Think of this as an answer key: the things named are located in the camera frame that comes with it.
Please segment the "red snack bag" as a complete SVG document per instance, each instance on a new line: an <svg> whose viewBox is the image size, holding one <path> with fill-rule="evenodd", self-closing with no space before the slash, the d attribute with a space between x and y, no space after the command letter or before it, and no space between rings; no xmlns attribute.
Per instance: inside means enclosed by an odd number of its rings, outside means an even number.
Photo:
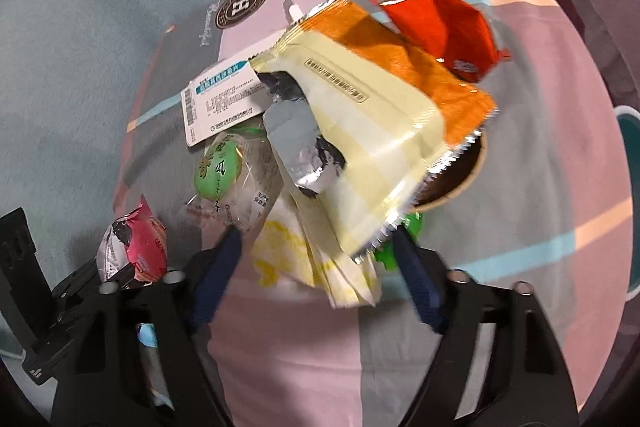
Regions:
<svg viewBox="0 0 640 427"><path fill-rule="evenodd" d="M381 42L407 56L427 55L462 81L478 83L512 58L488 20L463 0L369 0L397 28Z"/></svg>

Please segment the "white blue wipes packet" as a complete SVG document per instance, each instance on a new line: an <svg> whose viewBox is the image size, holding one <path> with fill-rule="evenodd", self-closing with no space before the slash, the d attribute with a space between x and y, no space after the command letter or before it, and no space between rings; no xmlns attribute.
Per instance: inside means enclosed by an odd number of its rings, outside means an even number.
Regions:
<svg viewBox="0 0 640 427"><path fill-rule="evenodd" d="M138 328L138 339L144 347L156 349L157 338L152 323L141 323Z"/></svg>

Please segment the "green round jelly cup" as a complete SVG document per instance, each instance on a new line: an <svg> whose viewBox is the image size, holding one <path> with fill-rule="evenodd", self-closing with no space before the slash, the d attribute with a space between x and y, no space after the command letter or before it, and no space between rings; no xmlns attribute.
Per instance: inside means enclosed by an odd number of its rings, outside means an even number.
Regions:
<svg viewBox="0 0 640 427"><path fill-rule="evenodd" d="M408 244L418 243L423 229L423 215L420 212L412 212L405 215L399 228L386 241L375 249L374 259L387 272L398 270L398 257L404 254Z"/></svg>

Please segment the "pink candy wrapper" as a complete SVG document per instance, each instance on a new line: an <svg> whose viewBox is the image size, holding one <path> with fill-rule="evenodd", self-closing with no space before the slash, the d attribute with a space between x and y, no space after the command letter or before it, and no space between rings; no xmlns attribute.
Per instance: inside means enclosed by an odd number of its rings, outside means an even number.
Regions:
<svg viewBox="0 0 640 427"><path fill-rule="evenodd" d="M132 265L136 281L157 282L167 272L166 239L165 227L141 195L139 205L113 221L103 234L96 253L100 280L106 282Z"/></svg>

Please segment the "yellow white crumpled wrapper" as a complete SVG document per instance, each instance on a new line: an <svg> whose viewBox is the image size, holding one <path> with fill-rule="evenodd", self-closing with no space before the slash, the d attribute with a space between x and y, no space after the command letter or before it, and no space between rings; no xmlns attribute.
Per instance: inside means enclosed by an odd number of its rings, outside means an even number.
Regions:
<svg viewBox="0 0 640 427"><path fill-rule="evenodd" d="M326 293L333 308L376 306L382 287L370 256L357 263L333 260L312 248L292 197L281 193L250 252L259 283L270 287L283 277Z"/></svg>

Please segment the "green clear snack packet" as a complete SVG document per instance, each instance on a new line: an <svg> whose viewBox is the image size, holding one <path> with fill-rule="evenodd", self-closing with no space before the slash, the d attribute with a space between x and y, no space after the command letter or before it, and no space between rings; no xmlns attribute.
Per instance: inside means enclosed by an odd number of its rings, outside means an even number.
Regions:
<svg viewBox="0 0 640 427"><path fill-rule="evenodd" d="M193 177L195 194L183 207L197 225L219 222L248 232L282 190L282 178L267 133L233 127L206 148Z"/></svg>

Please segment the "white medicine box blue print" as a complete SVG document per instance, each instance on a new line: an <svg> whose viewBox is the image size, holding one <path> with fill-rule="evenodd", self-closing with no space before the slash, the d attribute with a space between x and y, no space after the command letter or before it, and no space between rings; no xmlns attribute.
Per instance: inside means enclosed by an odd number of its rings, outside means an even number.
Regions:
<svg viewBox="0 0 640 427"><path fill-rule="evenodd" d="M247 60L222 61L192 79L181 92L186 145L265 112L271 95Z"/></svg>

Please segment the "orange cream snack bag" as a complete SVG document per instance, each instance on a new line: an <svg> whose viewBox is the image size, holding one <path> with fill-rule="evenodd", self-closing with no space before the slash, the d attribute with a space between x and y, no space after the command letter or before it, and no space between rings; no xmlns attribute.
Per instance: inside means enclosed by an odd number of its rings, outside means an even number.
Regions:
<svg viewBox="0 0 640 427"><path fill-rule="evenodd" d="M497 112L350 0L316 6L250 66L308 241L332 258L380 243Z"/></svg>

